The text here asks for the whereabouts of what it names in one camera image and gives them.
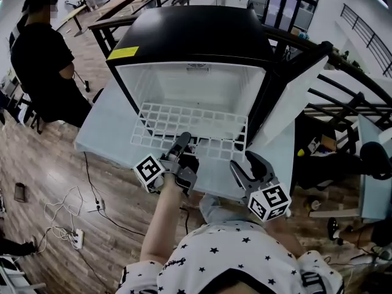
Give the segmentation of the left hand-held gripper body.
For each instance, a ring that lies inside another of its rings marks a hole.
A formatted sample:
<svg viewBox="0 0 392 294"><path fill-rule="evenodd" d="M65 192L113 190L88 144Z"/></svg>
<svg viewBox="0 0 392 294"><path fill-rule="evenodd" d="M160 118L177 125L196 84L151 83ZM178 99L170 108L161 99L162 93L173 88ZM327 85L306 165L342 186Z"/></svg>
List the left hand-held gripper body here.
<svg viewBox="0 0 392 294"><path fill-rule="evenodd" d="M189 195L195 186L198 168L198 159L188 154L166 154L160 159L149 154L134 167L134 172L147 192L160 192L164 176L174 175L175 184Z"/></svg>

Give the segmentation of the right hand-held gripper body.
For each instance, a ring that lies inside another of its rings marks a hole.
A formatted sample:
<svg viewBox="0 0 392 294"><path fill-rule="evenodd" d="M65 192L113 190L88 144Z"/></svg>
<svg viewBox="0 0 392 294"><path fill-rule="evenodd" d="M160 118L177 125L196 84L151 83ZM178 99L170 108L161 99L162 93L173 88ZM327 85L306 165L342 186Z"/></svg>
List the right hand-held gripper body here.
<svg viewBox="0 0 392 294"><path fill-rule="evenodd" d="M289 190L272 173L262 179L239 179L245 191L243 202L262 222L284 216L292 203Z"/></svg>

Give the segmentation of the white wire shelf rack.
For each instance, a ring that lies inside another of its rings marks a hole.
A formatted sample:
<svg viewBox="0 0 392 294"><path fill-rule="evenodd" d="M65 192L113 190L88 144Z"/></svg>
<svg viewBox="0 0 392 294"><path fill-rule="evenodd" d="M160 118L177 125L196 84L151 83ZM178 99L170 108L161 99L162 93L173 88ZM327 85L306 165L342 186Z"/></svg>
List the white wire shelf rack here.
<svg viewBox="0 0 392 294"><path fill-rule="evenodd" d="M247 117L220 111L144 102L130 143L166 152L185 132L190 133L188 155L245 159Z"/></svg>

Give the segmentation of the black mini fridge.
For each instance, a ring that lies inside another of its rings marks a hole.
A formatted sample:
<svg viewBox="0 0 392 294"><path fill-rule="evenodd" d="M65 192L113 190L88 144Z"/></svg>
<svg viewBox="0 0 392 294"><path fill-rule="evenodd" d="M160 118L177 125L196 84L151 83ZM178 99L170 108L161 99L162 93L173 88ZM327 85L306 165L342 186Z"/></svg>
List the black mini fridge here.
<svg viewBox="0 0 392 294"><path fill-rule="evenodd" d="M162 7L139 15L107 57L136 114L134 145L167 149L184 132L199 156L246 150L278 94L331 52L329 42L276 57L253 10Z"/></svg>

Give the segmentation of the person's right forearm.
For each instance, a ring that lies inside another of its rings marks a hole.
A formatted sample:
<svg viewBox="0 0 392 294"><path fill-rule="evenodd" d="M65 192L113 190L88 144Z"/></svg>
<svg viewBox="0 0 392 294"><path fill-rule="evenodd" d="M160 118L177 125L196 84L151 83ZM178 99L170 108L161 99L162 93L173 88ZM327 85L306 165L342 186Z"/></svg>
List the person's right forearm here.
<svg viewBox="0 0 392 294"><path fill-rule="evenodd" d="M265 222L264 228L270 236L280 242L296 258L301 257L305 253L304 247L293 233L284 216Z"/></svg>

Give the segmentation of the person's left forearm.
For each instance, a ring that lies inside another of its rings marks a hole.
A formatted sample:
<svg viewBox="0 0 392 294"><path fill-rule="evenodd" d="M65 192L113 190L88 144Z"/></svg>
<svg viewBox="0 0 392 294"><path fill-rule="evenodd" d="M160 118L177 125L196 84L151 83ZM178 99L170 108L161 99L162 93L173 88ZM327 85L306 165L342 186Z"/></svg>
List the person's left forearm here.
<svg viewBox="0 0 392 294"><path fill-rule="evenodd" d="M175 182L175 175L167 173L157 202L157 206L143 240L140 261L165 264L175 245L183 190Z"/></svg>

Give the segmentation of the person's grey shorts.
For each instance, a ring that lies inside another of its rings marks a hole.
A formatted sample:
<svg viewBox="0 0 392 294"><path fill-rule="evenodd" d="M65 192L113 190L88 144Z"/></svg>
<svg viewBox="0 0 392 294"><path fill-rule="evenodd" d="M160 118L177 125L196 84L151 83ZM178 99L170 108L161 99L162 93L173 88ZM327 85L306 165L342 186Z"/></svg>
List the person's grey shorts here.
<svg viewBox="0 0 392 294"><path fill-rule="evenodd" d="M199 202L199 210L207 224L223 221L248 221L249 217L224 208L218 197L205 194Z"/></svg>

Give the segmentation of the white power strip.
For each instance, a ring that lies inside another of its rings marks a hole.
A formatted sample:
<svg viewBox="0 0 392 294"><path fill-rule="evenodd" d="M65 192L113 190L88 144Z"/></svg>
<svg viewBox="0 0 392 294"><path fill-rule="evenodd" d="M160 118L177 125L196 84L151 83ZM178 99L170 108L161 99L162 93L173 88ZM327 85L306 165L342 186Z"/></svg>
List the white power strip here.
<svg viewBox="0 0 392 294"><path fill-rule="evenodd" d="M93 213L96 211L105 211L105 202L104 200L100 200L99 202L93 201L86 204L86 212Z"/></svg>
<svg viewBox="0 0 392 294"><path fill-rule="evenodd" d="M84 238L84 231L77 228L73 235L73 246L76 250L79 250L83 247L83 238Z"/></svg>

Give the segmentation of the person's white star print shirt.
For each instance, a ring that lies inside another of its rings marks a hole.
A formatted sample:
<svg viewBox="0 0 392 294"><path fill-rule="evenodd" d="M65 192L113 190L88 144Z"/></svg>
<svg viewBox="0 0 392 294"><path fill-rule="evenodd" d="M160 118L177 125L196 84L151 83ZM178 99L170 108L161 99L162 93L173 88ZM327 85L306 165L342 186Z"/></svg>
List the person's white star print shirt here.
<svg viewBox="0 0 392 294"><path fill-rule="evenodd" d="M116 294L214 294L234 282L259 294L344 294L342 276L317 251L295 257L261 226L244 221L192 231L164 264L127 265Z"/></svg>

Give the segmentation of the brown cardboard box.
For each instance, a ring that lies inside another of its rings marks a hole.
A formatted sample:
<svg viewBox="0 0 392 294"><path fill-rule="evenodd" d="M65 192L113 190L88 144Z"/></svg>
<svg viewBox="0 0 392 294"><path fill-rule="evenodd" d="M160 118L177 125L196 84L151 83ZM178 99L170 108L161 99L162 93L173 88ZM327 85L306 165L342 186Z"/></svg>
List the brown cardboard box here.
<svg viewBox="0 0 392 294"><path fill-rule="evenodd" d="M337 141L326 135L322 135L320 145L329 151L336 151Z"/></svg>

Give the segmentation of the black office chair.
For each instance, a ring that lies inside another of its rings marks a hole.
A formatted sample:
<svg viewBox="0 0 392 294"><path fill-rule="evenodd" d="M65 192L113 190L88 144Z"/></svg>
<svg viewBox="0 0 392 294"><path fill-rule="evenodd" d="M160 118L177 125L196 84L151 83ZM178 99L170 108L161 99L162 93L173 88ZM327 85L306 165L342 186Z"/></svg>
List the black office chair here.
<svg viewBox="0 0 392 294"><path fill-rule="evenodd" d="M366 166L368 175L374 179L387 180L392 178L392 157L389 157L384 147L375 141L362 145L360 158Z"/></svg>

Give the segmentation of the black framed glass doors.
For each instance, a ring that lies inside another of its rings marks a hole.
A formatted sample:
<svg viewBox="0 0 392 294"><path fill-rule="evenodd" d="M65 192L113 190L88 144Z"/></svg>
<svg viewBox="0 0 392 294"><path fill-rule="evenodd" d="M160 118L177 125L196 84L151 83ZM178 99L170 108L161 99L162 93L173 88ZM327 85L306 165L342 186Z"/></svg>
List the black framed glass doors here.
<svg viewBox="0 0 392 294"><path fill-rule="evenodd" d="M287 32L307 32L319 0L249 0L264 25Z"/></svg>

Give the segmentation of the black metal railing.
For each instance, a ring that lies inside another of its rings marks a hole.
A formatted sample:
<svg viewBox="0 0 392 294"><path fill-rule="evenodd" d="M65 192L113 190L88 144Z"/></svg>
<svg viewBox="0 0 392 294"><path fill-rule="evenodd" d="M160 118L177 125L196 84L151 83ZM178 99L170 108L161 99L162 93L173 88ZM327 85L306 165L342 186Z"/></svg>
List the black metal railing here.
<svg viewBox="0 0 392 294"><path fill-rule="evenodd" d="M382 70L382 75L392 79L392 52L374 32L374 30L347 4L341 11L344 19L364 42L366 48L372 53L377 64Z"/></svg>

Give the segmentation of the wooden desk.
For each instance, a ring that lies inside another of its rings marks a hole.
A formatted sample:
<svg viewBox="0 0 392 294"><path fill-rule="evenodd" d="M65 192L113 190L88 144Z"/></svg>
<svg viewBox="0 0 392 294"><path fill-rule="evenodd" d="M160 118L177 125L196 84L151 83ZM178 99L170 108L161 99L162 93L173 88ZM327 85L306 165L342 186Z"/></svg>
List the wooden desk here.
<svg viewBox="0 0 392 294"><path fill-rule="evenodd" d="M59 25L59 27L56 29L57 31L59 31L68 21L73 20L78 28L78 31L76 32L76 34L74 35L74 37L78 37L80 35L82 35L84 33L84 30L77 18L77 15L83 11L86 10L88 8L87 5L82 5L81 7L78 7L76 9L74 9L73 11L71 11L61 22L61 24Z"/></svg>

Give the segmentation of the white metal frame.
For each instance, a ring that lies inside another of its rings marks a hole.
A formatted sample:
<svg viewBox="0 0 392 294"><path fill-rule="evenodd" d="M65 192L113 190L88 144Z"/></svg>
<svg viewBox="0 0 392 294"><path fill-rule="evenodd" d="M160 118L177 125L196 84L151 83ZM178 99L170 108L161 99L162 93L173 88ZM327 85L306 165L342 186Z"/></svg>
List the white metal frame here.
<svg viewBox="0 0 392 294"><path fill-rule="evenodd" d="M45 283L30 284L12 257L0 256L0 294L38 294Z"/></svg>

